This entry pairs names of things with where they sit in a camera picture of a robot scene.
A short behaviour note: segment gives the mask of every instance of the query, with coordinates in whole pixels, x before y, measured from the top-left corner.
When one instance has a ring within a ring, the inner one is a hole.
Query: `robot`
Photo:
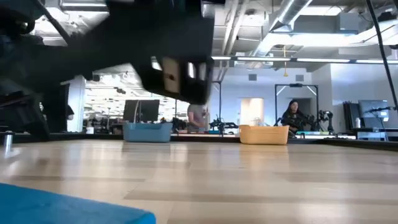
[[[0,113],[12,115],[6,120],[11,128],[24,127],[48,139],[40,96],[75,75],[90,80],[92,71],[124,63],[131,63],[147,91],[198,105],[207,101],[213,79],[214,19],[202,16],[201,0],[108,0],[109,16],[74,36],[62,29],[44,2],[0,1]],[[42,15],[67,47],[45,46],[40,37],[28,34]],[[162,70],[152,68],[153,57]],[[190,77],[189,63],[205,77]]]

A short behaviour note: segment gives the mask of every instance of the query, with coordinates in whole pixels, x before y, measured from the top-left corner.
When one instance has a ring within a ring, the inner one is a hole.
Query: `metal frame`
[[[275,122],[278,121],[278,95],[282,93],[282,91],[287,87],[291,88],[303,88],[307,87],[316,97],[317,97],[317,119],[319,118],[319,95],[318,95],[318,85],[303,85],[300,83],[296,84],[275,84]]]

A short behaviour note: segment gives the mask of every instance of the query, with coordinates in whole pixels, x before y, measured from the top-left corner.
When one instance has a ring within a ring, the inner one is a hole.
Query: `light wood floor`
[[[155,213],[158,223],[396,224],[398,153],[333,146],[15,145],[0,181]]]

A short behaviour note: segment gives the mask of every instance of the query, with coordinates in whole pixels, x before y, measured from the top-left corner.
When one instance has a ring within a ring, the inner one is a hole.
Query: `desk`
[[[387,133],[398,133],[398,128],[353,128],[356,139],[385,141]]]

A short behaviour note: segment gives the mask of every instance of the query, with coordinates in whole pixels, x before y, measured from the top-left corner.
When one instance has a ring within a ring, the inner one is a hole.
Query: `orange basket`
[[[288,126],[257,127],[239,126],[239,136],[243,144],[286,145],[289,135]]]

